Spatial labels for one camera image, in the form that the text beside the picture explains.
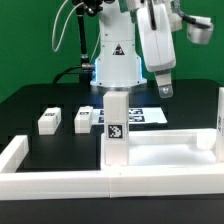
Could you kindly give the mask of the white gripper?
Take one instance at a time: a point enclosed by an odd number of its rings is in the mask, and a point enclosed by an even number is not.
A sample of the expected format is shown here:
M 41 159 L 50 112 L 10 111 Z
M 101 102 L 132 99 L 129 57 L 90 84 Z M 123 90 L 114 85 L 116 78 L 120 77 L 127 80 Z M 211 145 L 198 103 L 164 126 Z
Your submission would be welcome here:
M 145 66 L 149 72 L 157 71 L 155 79 L 160 97 L 172 97 L 170 69 L 175 66 L 176 57 L 165 5 L 146 0 L 136 15 Z

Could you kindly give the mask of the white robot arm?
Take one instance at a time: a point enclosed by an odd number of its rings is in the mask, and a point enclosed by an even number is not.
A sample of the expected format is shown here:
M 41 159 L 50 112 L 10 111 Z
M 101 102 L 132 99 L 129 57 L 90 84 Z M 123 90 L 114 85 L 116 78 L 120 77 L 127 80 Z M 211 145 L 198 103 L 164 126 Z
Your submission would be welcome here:
M 99 14 L 100 54 L 95 60 L 96 88 L 143 85 L 142 70 L 155 76 L 162 98 L 173 95 L 171 69 L 176 65 L 172 33 L 187 23 L 187 38 L 207 44 L 214 26 L 209 17 L 184 13 L 180 0 L 114 0 Z

